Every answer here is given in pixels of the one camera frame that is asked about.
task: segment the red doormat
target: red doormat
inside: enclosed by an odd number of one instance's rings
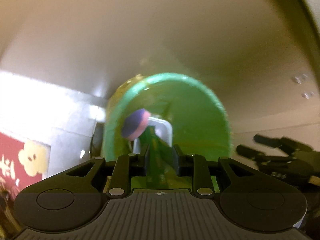
[[[13,200],[25,187],[42,180],[48,170],[49,148],[0,133],[0,185]]]

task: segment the circular cap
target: circular cap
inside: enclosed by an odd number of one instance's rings
[[[211,195],[213,193],[212,189],[208,188],[208,187],[201,187],[197,190],[197,192],[200,194],[200,195],[203,195],[203,196],[208,196],[208,195]]]
[[[284,197],[271,189],[256,189],[248,193],[247,200],[255,208],[274,210],[281,207]]]
[[[122,188],[119,187],[114,187],[111,190],[109,190],[109,194],[113,195],[113,196],[120,196],[124,193],[124,190]]]
[[[37,198],[39,206],[49,210],[59,210],[70,206],[74,201],[72,192],[65,189],[49,189]]]

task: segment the beige wall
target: beige wall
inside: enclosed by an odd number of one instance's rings
[[[185,73],[221,99],[235,144],[311,125],[320,150],[310,63],[273,0],[0,0],[0,15],[3,70],[105,98],[136,74]]]

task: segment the triangular cutout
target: triangular cutout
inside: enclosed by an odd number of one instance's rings
[[[91,168],[94,166],[94,163],[87,163],[86,165],[83,165],[73,171],[69,171],[67,173],[68,176],[76,176],[76,177],[85,177],[91,170]]]
[[[250,171],[247,171],[234,163],[229,164],[233,172],[238,176],[238,177],[247,177],[247,176],[253,176],[254,174],[251,173]]]

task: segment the green bucket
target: green bucket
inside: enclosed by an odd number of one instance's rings
[[[137,76],[121,87],[107,108],[102,147],[107,161],[131,152],[120,131],[124,119],[140,108],[171,123],[173,145],[178,144],[184,154],[203,155],[210,161],[230,156],[227,114],[215,94],[198,80],[183,74],[161,73]]]

